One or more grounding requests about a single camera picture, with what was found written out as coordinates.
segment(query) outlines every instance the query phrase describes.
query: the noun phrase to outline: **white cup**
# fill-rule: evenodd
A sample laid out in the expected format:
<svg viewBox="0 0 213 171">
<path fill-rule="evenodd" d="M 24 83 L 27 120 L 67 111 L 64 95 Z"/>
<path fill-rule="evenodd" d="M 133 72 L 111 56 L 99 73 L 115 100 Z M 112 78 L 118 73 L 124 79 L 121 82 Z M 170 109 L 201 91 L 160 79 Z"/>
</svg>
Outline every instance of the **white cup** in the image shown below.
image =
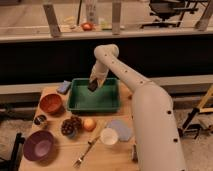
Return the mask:
<svg viewBox="0 0 213 171">
<path fill-rule="evenodd" d="M 118 134 L 112 128 L 105 128 L 100 134 L 101 142 L 108 146 L 113 146 L 118 142 Z"/>
</svg>

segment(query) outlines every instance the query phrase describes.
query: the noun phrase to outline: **maroon bowl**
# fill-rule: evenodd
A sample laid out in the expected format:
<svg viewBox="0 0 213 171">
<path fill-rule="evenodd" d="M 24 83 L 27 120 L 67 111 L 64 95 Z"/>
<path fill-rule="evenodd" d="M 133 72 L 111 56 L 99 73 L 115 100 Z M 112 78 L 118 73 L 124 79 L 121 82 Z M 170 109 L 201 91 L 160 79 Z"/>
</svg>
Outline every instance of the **maroon bowl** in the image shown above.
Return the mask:
<svg viewBox="0 0 213 171">
<path fill-rule="evenodd" d="M 23 155 L 29 161 L 43 160 L 50 154 L 53 144 L 54 137 L 49 131 L 37 131 L 24 142 Z"/>
<path fill-rule="evenodd" d="M 55 114 L 62 107 L 61 96 L 48 94 L 41 99 L 39 106 L 45 113 Z"/>
</svg>

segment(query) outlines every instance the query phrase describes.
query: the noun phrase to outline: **green plastic basket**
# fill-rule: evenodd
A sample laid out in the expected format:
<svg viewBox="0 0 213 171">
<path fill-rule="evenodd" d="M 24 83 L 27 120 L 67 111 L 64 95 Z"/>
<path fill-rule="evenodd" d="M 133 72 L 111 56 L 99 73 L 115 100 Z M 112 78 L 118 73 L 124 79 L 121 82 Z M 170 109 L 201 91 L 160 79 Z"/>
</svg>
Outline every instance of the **green plastic basket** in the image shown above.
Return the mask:
<svg viewBox="0 0 213 171">
<path fill-rule="evenodd" d="M 72 80 L 67 108 L 72 113 L 114 113 L 120 107 L 118 81 L 107 78 L 104 85 L 94 92 L 87 87 L 88 78 Z"/>
</svg>

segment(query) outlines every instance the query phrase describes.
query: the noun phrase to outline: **office chair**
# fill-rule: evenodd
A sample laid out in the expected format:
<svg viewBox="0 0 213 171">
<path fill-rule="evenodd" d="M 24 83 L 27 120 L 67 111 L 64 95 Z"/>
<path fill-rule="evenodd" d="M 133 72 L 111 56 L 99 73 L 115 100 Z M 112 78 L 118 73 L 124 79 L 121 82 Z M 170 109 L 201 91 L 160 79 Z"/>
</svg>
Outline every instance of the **office chair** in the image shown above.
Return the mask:
<svg viewBox="0 0 213 171">
<path fill-rule="evenodd" d="M 16 158 L 19 150 L 19 145 L 24 144 L 25 138 L 22 137 L 21 133 L 16 134 L 16 139 L 13 145 L 13 150 L 11 153 L 10 160 L 5 160 L 0 157 L 0 169 L 4 169 L 7 171 L 14 171 L 16 168 Z"/>
<path fill-rule="evenodd" d="M 158 16 L 161 21 L 155 19 L 153 23 L 143 24 L 141 28 L 145 26 L 178 27 L 179 25 L 177 23 L 166 22 L 166 20 L 187 11 L 193 12 L 198 10 L 196 7 L 186 7 L 185 3 L 185 0 L 151 0 L 149 6 L 153 12 L 151 12 L 150 15 Z"/>
</svg>

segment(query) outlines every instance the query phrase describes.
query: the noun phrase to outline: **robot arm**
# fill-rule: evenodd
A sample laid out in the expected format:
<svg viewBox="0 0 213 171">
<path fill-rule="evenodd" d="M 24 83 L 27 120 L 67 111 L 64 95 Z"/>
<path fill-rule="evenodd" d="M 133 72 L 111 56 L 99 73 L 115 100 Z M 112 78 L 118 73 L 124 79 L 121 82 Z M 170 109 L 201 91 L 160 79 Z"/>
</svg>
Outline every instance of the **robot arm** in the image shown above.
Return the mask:
<svg viewBox="0 0 213 171">
<path fill-rule="evenodd" d="M 187 171 L 168 93 L 119 61 L 116 45 L 98 46 L 94 54 L 97 61 L 90 83 L 96 80 L 97 87 L 101 87 L 110 69 L 133 92 L 132 114 L 140 170 Z"/>
</svg>

